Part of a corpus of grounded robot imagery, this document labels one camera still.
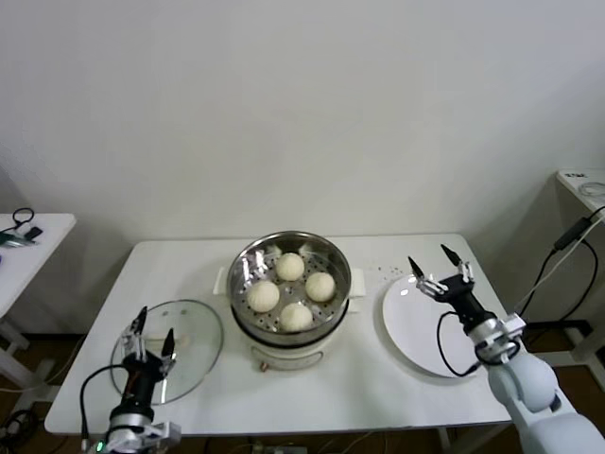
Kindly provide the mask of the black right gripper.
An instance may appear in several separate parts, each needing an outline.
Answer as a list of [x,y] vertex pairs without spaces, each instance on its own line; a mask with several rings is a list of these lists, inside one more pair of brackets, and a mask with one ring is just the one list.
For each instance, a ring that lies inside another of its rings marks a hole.
[[493,314],[486,310],[473,294],[475,278],[471,264],[464,261],[446,245],[441,244],[441,249],[458,269],[459,275],[440,281],[440,284],[447,287],[447,290],[442,293],[440,284],[427,279],[420,266],[409,256],[407,259],[415,277],[417,289],[429,297],[437,297],[439,303],[450,305],[464,327],[477,327],[487,320],[491,320]]

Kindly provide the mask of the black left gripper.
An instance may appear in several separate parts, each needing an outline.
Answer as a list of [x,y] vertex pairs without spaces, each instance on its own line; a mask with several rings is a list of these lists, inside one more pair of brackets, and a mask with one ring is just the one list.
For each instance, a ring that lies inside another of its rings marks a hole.
[[161,352],[161,359],[147,354],[143,330],[147,321],[147,306],[121,335],[123,361],[128,378],[120,406],[133,412],[152,412],[151,401],[155,385],[164,379],[176,363],[174,329],[170,328]]

